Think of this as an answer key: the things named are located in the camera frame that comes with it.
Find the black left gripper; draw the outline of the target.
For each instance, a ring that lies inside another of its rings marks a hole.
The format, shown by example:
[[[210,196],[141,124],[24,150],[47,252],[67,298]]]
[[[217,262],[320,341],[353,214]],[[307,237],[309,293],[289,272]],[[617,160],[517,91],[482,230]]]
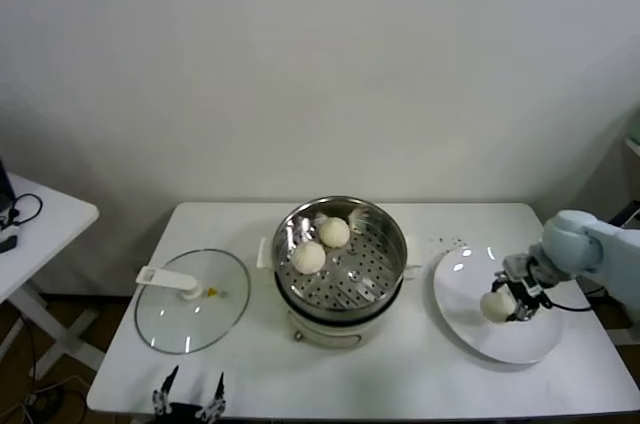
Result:
[[[153,391],[152,404],[159,424],[205,424],[219,419],[226,409],[224,374],[220,375],[213,398],[203,406],[172,402],[169,393],[179,371],[175,366],[159,389]]]

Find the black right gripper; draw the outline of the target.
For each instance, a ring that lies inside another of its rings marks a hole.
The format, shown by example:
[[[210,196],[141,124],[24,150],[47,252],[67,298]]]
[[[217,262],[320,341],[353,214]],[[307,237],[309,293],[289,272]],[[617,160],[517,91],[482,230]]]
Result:
[[[498,293],[507,287],[515,303],[514,310],[505,318],[506,322],[528,322],[540,310],[544,291],[532,274],[527,270],[515,273],[507,270],[496,275],[491,292]]]

